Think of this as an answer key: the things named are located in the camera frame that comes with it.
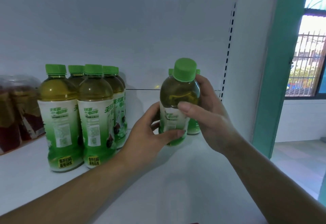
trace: right hand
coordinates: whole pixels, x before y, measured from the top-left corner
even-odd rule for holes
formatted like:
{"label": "right hand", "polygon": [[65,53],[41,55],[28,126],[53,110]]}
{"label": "right hand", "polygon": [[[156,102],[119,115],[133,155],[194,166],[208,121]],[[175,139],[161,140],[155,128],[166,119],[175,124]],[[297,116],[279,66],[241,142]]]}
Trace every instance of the right hand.
{"label": "right hand", "polygon": [[198,121],[203,137],[213,150],[225,154],[229,147],[241,139],[241,135],[232,125],[209,80],[198,74],[196,80],[201,91],[199,106],[179,102],[178,109]]}

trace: floor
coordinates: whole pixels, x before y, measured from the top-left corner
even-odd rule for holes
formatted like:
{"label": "floor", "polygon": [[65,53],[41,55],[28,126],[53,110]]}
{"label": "floor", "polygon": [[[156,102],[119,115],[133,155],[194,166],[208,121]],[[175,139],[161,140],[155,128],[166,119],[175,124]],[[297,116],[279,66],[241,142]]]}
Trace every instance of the floor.
{"label": "floor", "polygon": [[320,140],[275,143],[271,161],[318,199],[326,171],[326,143]]}

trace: finger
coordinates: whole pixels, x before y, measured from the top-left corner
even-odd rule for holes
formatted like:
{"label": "finger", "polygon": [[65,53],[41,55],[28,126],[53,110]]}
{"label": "finger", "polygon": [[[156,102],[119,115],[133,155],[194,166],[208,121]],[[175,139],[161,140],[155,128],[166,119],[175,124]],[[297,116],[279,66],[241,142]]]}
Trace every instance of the finger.
{"label": "finger", "polygon": [[215,95],[216,96],[213,86],[211,85],[210,81],[207,78],[203,77],[202,75],[197,74],[196,81],[199,84],[199,87],[201,90],[201,95],[204,95],[204,96]]}
{"label": "finger", "polygon": [[185,133],[184,130],[169,130],[155,136],[157,137],[157,139],[162,145],[166,145],[169,142],[182,137],[184,133]]}
{"label": "finger", "polygon": [[160,122],[157,122],[157,123],[155,123],[155,124],[151,124],[151,129],[152,129],[152,131],[155,131],[157,128],[159,128],[160,127]]}
{"label": "finger", "polygon": [[150,126],[153,123],[154,118],[160,110],[160,103],[156,102],[149,107],[149,109],[144,113],[144,115],[139,119],[144,125]]}
{"label": "finger", "polygon": [[213,113],[189,102],[179,102],[178,109],[187,117],[195,119],[205,125],[209,125],[214,122]]}

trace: metal grille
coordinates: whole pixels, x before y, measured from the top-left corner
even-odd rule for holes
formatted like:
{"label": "metal grille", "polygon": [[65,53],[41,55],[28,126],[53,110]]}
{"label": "metal grille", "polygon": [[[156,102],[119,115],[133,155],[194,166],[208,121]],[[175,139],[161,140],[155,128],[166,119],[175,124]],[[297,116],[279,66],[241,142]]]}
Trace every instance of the metal grille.
{"label": "metal grille", "polygon": [[324,61],[326,17],[303,16],[285,96],[313,96]]}

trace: teal wall trim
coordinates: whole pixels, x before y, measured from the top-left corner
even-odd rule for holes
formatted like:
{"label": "teal wall trim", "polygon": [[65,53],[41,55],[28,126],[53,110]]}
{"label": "teal wall trim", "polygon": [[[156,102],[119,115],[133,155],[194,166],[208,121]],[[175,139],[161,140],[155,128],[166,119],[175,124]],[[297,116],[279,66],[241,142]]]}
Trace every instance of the teal wall trim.
{"label": "teal wall trim", "polygon": [[274,142],[305,0],[277,0],[267,41],[252,144],[268,158]]}

